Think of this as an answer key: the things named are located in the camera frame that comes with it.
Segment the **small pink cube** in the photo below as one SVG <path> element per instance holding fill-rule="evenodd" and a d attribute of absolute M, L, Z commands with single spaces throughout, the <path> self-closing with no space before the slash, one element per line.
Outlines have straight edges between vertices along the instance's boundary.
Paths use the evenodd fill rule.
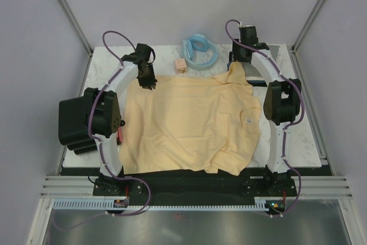
<path fill-rule="evenodd" d="M 185 74 L 188 71 L 188 66 L 186 64 L 185 59 L 177 59 L 174 61 L 174 69 L 176 74 Z"/>

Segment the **yellow t shirt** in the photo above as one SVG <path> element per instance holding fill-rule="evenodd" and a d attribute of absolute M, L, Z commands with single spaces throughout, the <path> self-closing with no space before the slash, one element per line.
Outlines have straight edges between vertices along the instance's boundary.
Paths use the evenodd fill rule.
<path fill-rule="evenodd" d="M 160 76 L 154 90 L 133 81 L 119 152 L 124 171 L 223 170 L 237 176 L 259 142 L 260 114 L 240 63 L 207 78 Z"/>

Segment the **black pink drawer organizer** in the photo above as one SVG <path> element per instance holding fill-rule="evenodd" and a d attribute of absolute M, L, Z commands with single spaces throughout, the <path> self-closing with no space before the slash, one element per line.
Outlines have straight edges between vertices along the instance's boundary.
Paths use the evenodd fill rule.
<path fill-rule="evenodd" d="M 63 100 L 58 109 L 58 139 L 76 155 L 97 149 L 94 139 L 88 133 L 89 117 L 95 95 L 84 95 L 78 98 Z M 116 96 L 101 97 L 92 118 L 91 133 L 120 134 L 126 124 L 118 114 Z"/>

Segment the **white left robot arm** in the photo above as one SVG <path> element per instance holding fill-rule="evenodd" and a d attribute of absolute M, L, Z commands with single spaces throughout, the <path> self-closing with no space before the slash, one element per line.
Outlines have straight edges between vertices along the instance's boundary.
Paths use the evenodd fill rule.
<path fill-rule="evenodd" d="M 96 142 L 100 173 L 109 177 L 106 189 L 113 195 L 121 195 L 126 188 L 116 141 L 122 123 L 119 97 L 134 80 L 144 89 L 156 88 L 154 60 L 154 50 L 144 45 L 142 50 L 121 57 L 117 69 L 100 88 L 87 89 L 83 95 L 92 103 L 87 119 L 88 136 Z"/>

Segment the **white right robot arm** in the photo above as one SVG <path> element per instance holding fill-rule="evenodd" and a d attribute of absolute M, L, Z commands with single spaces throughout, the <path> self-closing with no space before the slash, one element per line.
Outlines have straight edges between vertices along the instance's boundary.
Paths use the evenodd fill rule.
<path fill-rule="evenodd" d="M 232 57 L 233 61 L 253 65 L 267 85 L 263 112 L 270 124 L 271 141 L 266 167 L 274 175 L 290 174 L 287 138 L 291 127 L 299 124 L 305 113 L 301 82 L 285 77 L 265 43 L 244 45 L 234 39 Z"/>

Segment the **aluminium frame post right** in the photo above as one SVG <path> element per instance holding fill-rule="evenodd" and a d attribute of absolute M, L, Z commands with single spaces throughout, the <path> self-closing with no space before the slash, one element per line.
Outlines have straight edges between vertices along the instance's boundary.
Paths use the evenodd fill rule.
<path fill-rule="evenodd" d="M 299 34 L 297 35 L 295 42 L 290 47 L 293 54 L 295 54 L 297 50 L 299 49 L 306 34 L 309 32 L 310 28 L 312 27 L 314 21 L 316 20 L 317 16 L 321 12 L 326 1 L 327 0 L 316 0 L 316 3 L 314 4 L 313 8 L 311 9 L 310 14 L 308 15 L 305 23 L 303 24 Z"/>

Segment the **aluminium frame post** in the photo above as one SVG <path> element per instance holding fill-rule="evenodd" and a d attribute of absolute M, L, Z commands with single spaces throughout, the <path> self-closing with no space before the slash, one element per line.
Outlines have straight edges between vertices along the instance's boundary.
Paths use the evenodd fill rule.
<path fill-rule="evenodd" d="M 75 17 L 69 3 L 67 0 L 56 0 L 58 4 L 61 7 L 61 10 L 63 11 L 64 15 L 66 16 L 70 26 L 72 27 L 73 31 L 75 32 L 75 35 L 77 35 L 77 38 L 81 42 L 83 48 L 88 53 L 88 56 L 91 57 L 93 55 L 93 49 L 88 42 L 84 32 L 82 31 L 82 28 L 80 24 L 78 23 L 77 18 Z"/>
<path fill-rule="evenodd" d="M 297 50 L 299 49 L 306 34 L 309 32 L 310 28 L 312 27 L 314 21 L 316 20 L 317 16 L 321 12 L 326 1 L 327 0 L 316 0 L 316 3 L 314 4 L 313 8 L 311 9 L 310 14 L 308 15 L 305 23 L 303 24 L 299 34 L 297 35 L 295 42 L 290 47 L 293 54 L 295 54 Z"/>

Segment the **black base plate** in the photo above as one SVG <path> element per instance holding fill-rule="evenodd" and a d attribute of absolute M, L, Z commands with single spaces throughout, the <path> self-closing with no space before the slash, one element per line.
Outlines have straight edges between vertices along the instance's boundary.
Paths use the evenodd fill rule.
<path fill-rule="evenodd" d="M 101 176 L 97 168 L 63 168 L 62 176 L 82 176 L 93 185 L 95 196 L 127 196 L 134 205 L 148 202 L 151 206 L 247 205 L 255 197 L 296 196 L 296 186 L 306 189 L 308 179 L 319 180 L 332 175 L 330 167 L 299 168 L 284 177 L 271 176 L 265 168 L 244 169 L 239 176 L 219 171 L 172 170 L 133 174 L 130 180 L 119 182 Z"/>

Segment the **aluminium frame rail front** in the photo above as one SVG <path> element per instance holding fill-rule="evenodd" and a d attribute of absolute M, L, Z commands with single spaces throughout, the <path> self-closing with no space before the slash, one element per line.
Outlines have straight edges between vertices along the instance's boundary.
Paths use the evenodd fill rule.
<path fill-rule="evenodd" d="M 153 195 L 194 195 L 214 194 L 242 195 L 245 197 L 288 199 L 300 195 L 302 199 L 344 199 L 352 193 L 346 178 L 341 176 L 292 177 L 289 184 L 265 185 L 261 176 L 163 176 L 149 175 L 131 180 L 130 196 L 147 195 L 147 184 Z M 84 176 L 48 176 L 41 190 L 43 198 L 91 198 L 97 185 Z"/>

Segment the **aluminium frame post left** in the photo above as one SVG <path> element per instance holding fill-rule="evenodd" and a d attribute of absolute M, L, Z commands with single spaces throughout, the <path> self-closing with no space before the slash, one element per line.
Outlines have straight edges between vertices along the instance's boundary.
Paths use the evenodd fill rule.
<path fill-rule="evenodd" d="M 88 42 L 84 32 L 82 31 L 82 28 L 80 24 L 78 23 L 77 18 L 75 17 L 69 3 L 67 0 L 56 0 L 58 4 L 61 7 L 61 10 L 63 11 L 64 15 L 66 16 L 70 26 L 72 27 L 73 31 L 75 32 L 75 35 L 77 35 L 77 38 L 81 42 L 83 48 L 88 53 L 88 56 L 91 57 L 93 55 L 93 49 Z"/>

